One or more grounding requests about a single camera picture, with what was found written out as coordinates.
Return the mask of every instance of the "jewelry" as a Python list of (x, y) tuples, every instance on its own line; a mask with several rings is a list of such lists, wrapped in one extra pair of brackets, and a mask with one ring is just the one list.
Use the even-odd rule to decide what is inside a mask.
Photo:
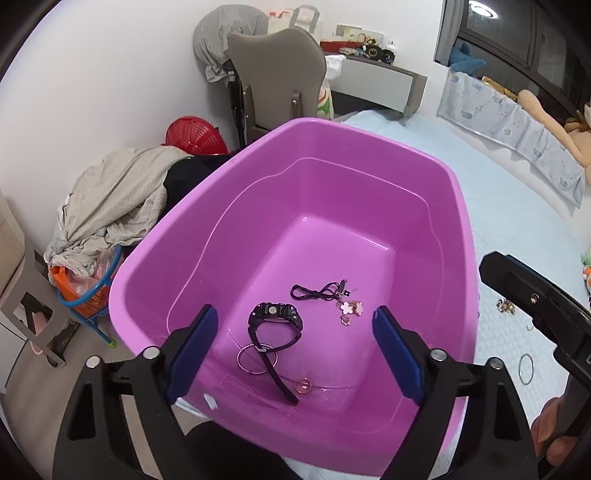
[[(269, 349), (272, 349), (272, 348), (273, 348), (271, 345), (267, 345), (266, 343), (262, 343), (261, 345), (262, 345), (263, 347), (265, 347), (265, 348), (269, 348)], [(262, 372), (252, 372), (252, 371), (250, 371), (248, 368), (244, 368), (244, 367), (242, 366), (242, 364), (240, 363), (240, 356), (242, 355), (242, 352), (243, 352), (244, 350), (246, 350), (247, 348), (250, 348), (250, 347), (252, 347), (252, 346), (255, 346), (255, 344), (254, 344), (254, 343), (251, 343), (250, 345), (246, 345), (246, 346), (243, 346), (242, 348), (240, 348), (240, 351), (238, 352), (238, 356), (236, 357), (236, 362), (238, 363), (238, 366), (239, 366), (240, 368), (242, 368), (242, 369), (243, 369), (245, 372), (248, 372), (248, 373), (250, 373), (251, 375), (261, 375), (261, 374), (266, 374), (266, 373), (267, 373), (267, 370), (266, 370), (266, 369), (265, 369), (265, 370), (263, 370)], [(278, 358), (279, 356), (277, 355), (277, 352), (272, 352), (272, 353), (274, 353), (274, 354), (275, 354), (275, 362), (273, 362), (273, 367), (275, 367), (275, 366), (276, 366), (276, 364), (277, 364), (277, 358)]]
[(312, 390), (312, 382), (306, 377), (298, 378), (294, 382), (294, 390), (301, 394), (310, 393)]
[[(256, 330), (263, 323), (271, 325), (274, 323), (282, 323), (284, 325), (289, 325), (293, 328), (294, 337), (285, 345), (276, 347), (263, 345), (256, 336)], [(275, 371), (274, 365), (271, 364), (271, 361), (267, 357), (267, 354), (277, 354), (279, 350), (284, 350), (286, 348), (291, 347), (301, 338), (301, 331), (303, 327), (304, 325), (300, 317), (300, 314), (297, 313), (296, 308), (293, 305), (290, 305), (289, 303), (260, 303), (259, 305), (254, 307), (251, 314), (248, 316), (248, 336), (251, 338), (251, 342), (254, 344), (255, 349), (259, 352), (262, 362), (265, 365), (267, 372), (269, 372), (271, 379), (283, 392), (286, 399), (294, 405), (297, 405), (298, 398), (281, 381), (281, 378)]]
[(499, 299), (499, 301), (496, 302), (496, 309), (501, 313), (509, 312), (510, 314), (515, 315), (515, 305), (507, 299)]
[[(521, 375), (521, 364), (523, 363), (524, 358), (529, 358), (530, 362), (531, 362), (531, 376), (530, 379), (526, 382), (523, 380), (523, 377)], [(521, 380), (521, 383), (525, 386), (528, 386), (531, 381), (534, 379), (534, 359), (532, 358), (532, 356), (528, 353), (524, 353), (523, 355), (521, 355), (521, 358), (519, 359), (519, 366), (517, 367), (517, 371), (519, 373), (519, 380)]]
[[(345, 290), (345, 284), (347, 279), (344, 278), (339, 283), (332, 282), (327, 283), (322, 290), (310, 290), (309, 288), (302, 287), (301, 285), (294, 285), (291, 288), (291, 298), (294, 300), (309, 300), (309, 299), (323, 299), (323, 300), (335, 300), (337, 307), (341, 310), (340, 322), (348, 327), (351, 325), (351, 319), (348, 315), (355, 314), (357, 317), (363, 313), (363, 304), (359, 300), (344, 300), (344, 297), (351, 295), (349, 290)], [(296, 295), (296, 291), (303, 292), (302, 295)]]

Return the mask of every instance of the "black cord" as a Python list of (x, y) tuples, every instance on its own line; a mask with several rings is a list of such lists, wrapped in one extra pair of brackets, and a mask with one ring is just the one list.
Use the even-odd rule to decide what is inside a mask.
[[(310, 290), (309, 288), (302, 287), (301, 285), (294, 285), (291, 288), (291, 298), (294, 300), (310, 300), (310, 299), (323, 299), (326, 301), (336, 300), (341, 295), (346, 297), (349, 296), (349, 292), (345, 290), (345, 282), (346, 280), (342, 280), (340, 283), (331, 282), (327, 283), (322, 290)], [(303, 295), (296, 295), (294, 292), (296, 290), (302, 291)]]

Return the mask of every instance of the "screw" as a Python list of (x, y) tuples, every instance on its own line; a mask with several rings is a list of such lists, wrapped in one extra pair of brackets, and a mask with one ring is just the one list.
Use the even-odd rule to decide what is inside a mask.
[(494, 368), (495, 370), (501, 370), (505, 364), (503, 363), (503, 360), (501, 360), (500, 358), (497, 357), (492, 357), (489, 361), (488, 361), (491, 365), (492, 368)]
[(443, 362), (447, 359), (447, 353), (440, 348), (436, 348), (435, 350), (431, 350), (431, 358), (437, 362)]
[(100, 364), (100, 357), (96, 356), (96, 355), (89, 357), (88, 360), (86, 361), (86, 366), (88, 368), (98, 367), (99, 364)]
[(153, 358), (156, 358), (158, 355), (160, 355), (160, 348), (158, 348), (157, 346), (149, 346), (146, 350), (144, 350), (144, 353), (142, 353), (142, 355), (144, 356), (144, 358), (152, 360)]

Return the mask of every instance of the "bed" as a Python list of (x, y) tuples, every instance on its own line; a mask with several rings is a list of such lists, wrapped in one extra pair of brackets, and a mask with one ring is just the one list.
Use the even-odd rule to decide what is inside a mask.
[[(494, 250), (511, 254), (558, 284), (581, 304), (587, 304), (580, 263), (583, 243), (571, 234), (565, 221), (540, 195), (511, 173), (438, 120), (428, 121), (419, 115), (398, 119), (391, 111), (365, 111), (345, 123), (424, 151), (454, 171), (470, 217), (477, 264)], [(427, 274), (425, 288), (428, 291)], [(532, 422), (548, 399), (563, 392), (567, 372), (552, 357), (554, 345), (532, 328), (528, 316), (520, 311), (515, 315), (499, 312), (499, 295), (480, 282), (479, 299), (474, 362), (482, 364), (491, 356), (504, 360), (527, 418)], [(182, 400), (179, 405), (198, 413)], [(450, 446), (441, 452), (432, 476), (447, 470), (458, 435), (459, 430)], [(332, 472), (291, 459), (286, 461), (306, 480), (370, 478)]]

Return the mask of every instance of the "pink plastic tub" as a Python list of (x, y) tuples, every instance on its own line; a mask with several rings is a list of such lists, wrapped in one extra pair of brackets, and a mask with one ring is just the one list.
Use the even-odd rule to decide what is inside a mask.
[[(290, 297), (295, 283), (320, 289), (343, 278), (363, 301), (351, 326), (334, 302)], [(263, 301), (293, 303), (303, 318), (300, 341), (279, 352), (276, 367), (290, 388), (301, 377), (313, 384), (295, 407), (269, 375), (236, 363), (251, 343), (248, 315)], [(372, 336), (372, 312), (387, 305), (430, 346), (473, 358), (476, 265), (462, 194), (424, 153), (336, 123), (292, 121), (180, 202), (123, 263), (109, 303), (135, 354), (212, 304), (219, 332), (186, 400), (280, 455), (381, 475), (417, 407)], [(261, 342), (285, 341), (276, 329), (259, 331)], [(244, 363), (264, 370), (253, 349)], [(461, 409), (458, 401), (448, 437)]]

